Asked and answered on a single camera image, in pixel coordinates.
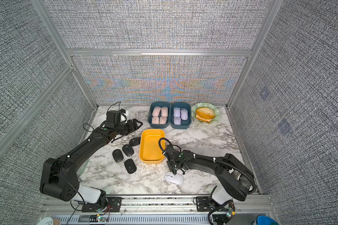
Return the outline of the white mouse front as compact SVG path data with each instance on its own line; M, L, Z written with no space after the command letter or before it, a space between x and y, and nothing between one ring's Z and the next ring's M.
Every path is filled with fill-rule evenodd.
M167 182L174 183L178 186L181 186L184 182L184 177L182 175L173 174L172 172L167 172L164 178Z

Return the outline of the yellow storage box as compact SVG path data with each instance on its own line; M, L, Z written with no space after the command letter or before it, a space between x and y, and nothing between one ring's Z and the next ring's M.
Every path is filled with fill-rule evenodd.
M159 142L160 138L165 137L162 129L147 129L141 134L140 159L146 164L160 164L164 160L162 148L165 147L164 141Z

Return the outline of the teal storage box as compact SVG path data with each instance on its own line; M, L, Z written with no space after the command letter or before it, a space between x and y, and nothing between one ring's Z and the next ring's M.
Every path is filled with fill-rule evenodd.
M153 102L149 109L148 123L151 128L163 129L169 125L171 105L168 102Z
M180 109L187 109L188 110L188 120L186 121L181 121L181 125L174 125L173 123L173 108L175 107L179 107ZM174 128L174 129L188 129L192 123L192 119L191 119L191 106L186 103L186 102L174 102L172 105L171 105L171 111L170 111L170 123L171 123L171 126Z

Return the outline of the purple mouse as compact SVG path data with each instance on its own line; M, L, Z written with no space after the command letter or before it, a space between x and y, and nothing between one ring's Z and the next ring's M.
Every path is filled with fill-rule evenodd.
M181 118L180 117L174 117L173 118L173 123L174 125L181 125Z
M180 110L181 113L181 120L186 121L188 120L188 110L187 109L181 109Z
M173 108L173 117L181 117L181 109L179 107Z

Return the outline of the pink mouse with scroll wheel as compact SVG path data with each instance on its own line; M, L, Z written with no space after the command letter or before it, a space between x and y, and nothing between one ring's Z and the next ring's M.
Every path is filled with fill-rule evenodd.
M167 107L161 108L161 117L168 117L169 116L169 109Z

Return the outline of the purple mouse front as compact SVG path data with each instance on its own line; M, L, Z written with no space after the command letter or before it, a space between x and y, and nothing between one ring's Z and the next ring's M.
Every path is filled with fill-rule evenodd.
M181 113L181 120L186 121L188 120L188 110L187 109L181 109L180 110Z

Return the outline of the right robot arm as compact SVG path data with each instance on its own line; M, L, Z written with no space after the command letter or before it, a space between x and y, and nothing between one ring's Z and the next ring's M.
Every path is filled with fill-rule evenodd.
M208 157L188 150L179 152L172 145L161 151L167 158L168 167L173 174L178 170L183 172L198 170L212 174L218 178L224 190L236 200L245 201L247 195L257 190L254 174L232 154Z

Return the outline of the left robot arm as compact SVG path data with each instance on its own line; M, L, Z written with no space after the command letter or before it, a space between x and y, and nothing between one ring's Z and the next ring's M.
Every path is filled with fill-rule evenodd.
M62 201L97 203L105 193L80 185L77 171L97 150L110 142L138 130L143 125L136 119L127 119L122 111L108 111L106 120L95 128L88 138L59 158L49 158L43 164L40 192Z

